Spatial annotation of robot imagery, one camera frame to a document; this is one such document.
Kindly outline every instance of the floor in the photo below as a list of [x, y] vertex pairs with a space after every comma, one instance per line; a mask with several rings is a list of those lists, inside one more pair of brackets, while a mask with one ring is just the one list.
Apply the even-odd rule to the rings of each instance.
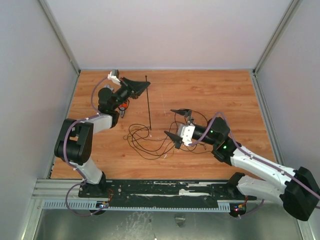
[[[78, 80], [69, 118], [80, 119], [95, 114], [91, 108], [90, 98], [94, 86], [109, 71], [83, 71]], [[247, 71], [231, 70], [146, 70], [120, 71], [120, 77], [135, 81], [144, 81], [145, 76], [151, 82], [148, 88], [151, 112], [151, 127], [148, 138], [161, 140], [166, 135], [174, 113], [170, 109], [192, 109], [210, 119], [215, 112], [224, 112], [237, 142], [246, 146], [264, 158], [274, 161], [274, 155], [268, 139], [267, 131], [261, 117], [260, 109], [253, 89], [252, 80]], [[94, 104], [98, 105], [98, 87]], [[205, 125], [205, 119], [194, 112], [195, 123]], [[184, 121], [177, 116], [177, 121]], [[217, 161], [210, 152], [199, 145], [195, 152], [171, 149], [158, 159], [144, 159], [124, 138], [132, 124], [149, 125], [147, 94], [139, 99], [132, 99], [124, 118], [119, 118], [116, 127], [97, 133], [93, 137], [92, 159], [107, 176], [118, 179], [228, 179], [242, 169]], [[141, 146], [156, 150], [161, 141], [142, 140]], [[173, 144], [166, 141], [160, 150], [163, 152]], [[145, 158], [155, 156], [142, 154]], [[61, 159], [55, 161], [51, 178], [80, 178], [76, 171]]]

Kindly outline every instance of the wooden table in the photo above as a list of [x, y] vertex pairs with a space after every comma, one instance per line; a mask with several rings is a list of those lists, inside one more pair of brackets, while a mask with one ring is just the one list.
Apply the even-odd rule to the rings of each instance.
[[[110, 71], [81, 72], [69, 118], [80, 119], [92, 116], [90, 97], [94, 86], [106, 77]], [[210, 119], [215, 112], [224, 112], [236, 140], [255, 153], [274, 161], [274, 155], [268, 139], [267, 131], [261, 117], [251, 77], [247, 71], [235, 70], [146, 70], [121, 71], [120, 77], [135, 81], [144, 81], [145, 75], [151, 82], [148, 88], [151, 111], [152, 131], [149, 138], [163, 139], [165, 130], [169, 130], [174, 121], [174, 113], [170, 109], [192, 109]], [[106, 80], [99, 86], [94, 97], [98, 106], [98, 91], [111, 81]], [[197, 124], [206, 121], [197, 113], [193, 114]], [[112, 129], [97, 133], [93, 137], [92, 159], [107, 178], [118, 179], [228, 179], [242, 169], [217, 161], [210, 152], [195, 154], [172, 149], [156, 160], [142, 158], [124, 136], [128, 134], [131, 124], [149, 125], [147, 95], [144, 92], [139, 99], [131, 100], [124, 118]], [[157, 149], [160, 142], [142, 141], [141, 145], [148, 149]], [[204, 152], [198, 146], [196, 152]], [[80, 178], [76, 171], [57, 159], [51, 178]]]

